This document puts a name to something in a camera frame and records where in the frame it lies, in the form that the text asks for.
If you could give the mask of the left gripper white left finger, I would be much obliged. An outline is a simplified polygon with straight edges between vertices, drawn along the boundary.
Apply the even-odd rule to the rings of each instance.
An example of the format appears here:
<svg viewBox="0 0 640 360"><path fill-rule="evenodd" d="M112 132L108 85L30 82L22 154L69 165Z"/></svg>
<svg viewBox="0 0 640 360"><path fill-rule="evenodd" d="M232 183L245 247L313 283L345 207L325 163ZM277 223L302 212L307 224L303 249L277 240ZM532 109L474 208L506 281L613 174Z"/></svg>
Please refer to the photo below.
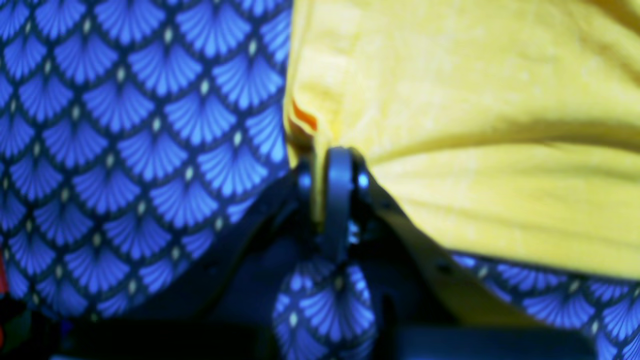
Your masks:
<svg viewBox="0 0 640 360"><path fill-rule="evenodd" d="M123 315L126 321L203 321L226 294L247 256L290 237L314 246L310 215L312 164L301 160L252 203L238 223L221 233L194 264L170 285Z"/></svg>

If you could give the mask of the left gripper black-tipped right finger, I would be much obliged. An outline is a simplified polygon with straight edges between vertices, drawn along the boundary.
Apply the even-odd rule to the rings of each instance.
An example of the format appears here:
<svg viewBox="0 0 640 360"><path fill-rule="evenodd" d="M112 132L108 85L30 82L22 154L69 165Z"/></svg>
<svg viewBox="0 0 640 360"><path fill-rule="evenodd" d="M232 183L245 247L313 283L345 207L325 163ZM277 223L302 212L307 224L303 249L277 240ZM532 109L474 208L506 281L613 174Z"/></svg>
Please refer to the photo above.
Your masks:
<svg viewBox="0 0 640 360"><path fill-rule="evenodd" d="M361 268L378 321L449 321L450 255L416 228L362 155L330 148L322 179L322 250Z"/></svg>

